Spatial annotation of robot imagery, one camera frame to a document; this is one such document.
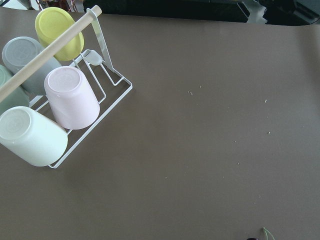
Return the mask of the dark red cherries pair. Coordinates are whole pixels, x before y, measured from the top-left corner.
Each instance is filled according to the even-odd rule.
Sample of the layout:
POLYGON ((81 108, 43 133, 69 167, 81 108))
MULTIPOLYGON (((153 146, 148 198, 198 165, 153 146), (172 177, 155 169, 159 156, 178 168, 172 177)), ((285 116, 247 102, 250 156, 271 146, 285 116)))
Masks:
MULTIPOLYGON (((274 235, 266 227, 262 227, 261 230, 264 234, 265 240, 275 240, 276 239, 274 237, 274 235)), ((249 237, 246 240, 259 240, 259 238, 249 237)))

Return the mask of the pink cup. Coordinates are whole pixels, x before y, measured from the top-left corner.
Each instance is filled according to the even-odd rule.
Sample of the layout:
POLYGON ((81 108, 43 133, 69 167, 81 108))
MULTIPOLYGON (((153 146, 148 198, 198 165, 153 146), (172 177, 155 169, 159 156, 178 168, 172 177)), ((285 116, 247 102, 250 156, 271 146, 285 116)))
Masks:
POLYGON ((100 114, 92 87, 76 67, 61 66, 49 72, 44 89, 56 122, 65 129, 84 129, 100 114))

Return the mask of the white cup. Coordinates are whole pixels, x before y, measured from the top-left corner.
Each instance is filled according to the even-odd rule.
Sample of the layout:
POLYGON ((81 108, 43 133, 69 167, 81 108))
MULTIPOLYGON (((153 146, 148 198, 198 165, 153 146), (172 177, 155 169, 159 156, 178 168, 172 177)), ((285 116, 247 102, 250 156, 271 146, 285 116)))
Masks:
POLYGON ((48 117, 16 106, 0 116, 0 143, 27 163, 44 167, 64 154, 68 135, 48 117))

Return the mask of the green cup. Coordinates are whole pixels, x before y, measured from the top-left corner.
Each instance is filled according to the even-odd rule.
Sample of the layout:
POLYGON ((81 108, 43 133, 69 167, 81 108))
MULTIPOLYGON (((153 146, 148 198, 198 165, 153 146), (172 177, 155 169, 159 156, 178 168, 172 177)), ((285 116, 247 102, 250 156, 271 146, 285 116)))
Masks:
MULTIPOLYGON (((11 77, 12 73, 3 65, 0 66, 0 86, 2 87, 11 77)), ((25 106, 28 107, 30 99, 25 93, 24 89, 19 86, 10 95, 8 95, 0 103, 0 114, 2 115, 6 110, 17 107, 25 106)))

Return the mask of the yellow cup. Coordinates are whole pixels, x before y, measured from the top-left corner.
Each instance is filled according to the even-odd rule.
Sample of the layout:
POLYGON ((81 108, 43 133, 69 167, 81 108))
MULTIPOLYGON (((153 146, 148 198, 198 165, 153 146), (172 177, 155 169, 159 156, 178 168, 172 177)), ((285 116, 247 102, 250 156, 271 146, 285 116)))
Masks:
MULTIPOLYGON (((74 23, 71 15, 61 8, 48 7, 40 11, 35 18, 35 31, 40 44, 43 47, 49 46, 74 23)), ((58 61, 70 61, 80 55, 84 45, 84 36, 80 32, 64 45, 54 57, 58 61)))

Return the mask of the grey cup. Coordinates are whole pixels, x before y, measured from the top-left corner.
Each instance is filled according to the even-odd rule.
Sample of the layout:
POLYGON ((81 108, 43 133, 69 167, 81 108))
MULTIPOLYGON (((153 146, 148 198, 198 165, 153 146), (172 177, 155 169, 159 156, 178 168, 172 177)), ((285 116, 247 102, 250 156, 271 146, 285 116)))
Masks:
MULTIPOLYGON (((31 60, 39 55, 44 47, 34 38, 20 36, 9 40, 3 47, 2 60, 4 65, 14 74, 18 73, 31 60)), ((29 93, 37 96, 46 94, 44 81, 52 70, 59 68, 61 64, 54 57, 51 57, 35 73, 33 73, 22 87, 29 93)))

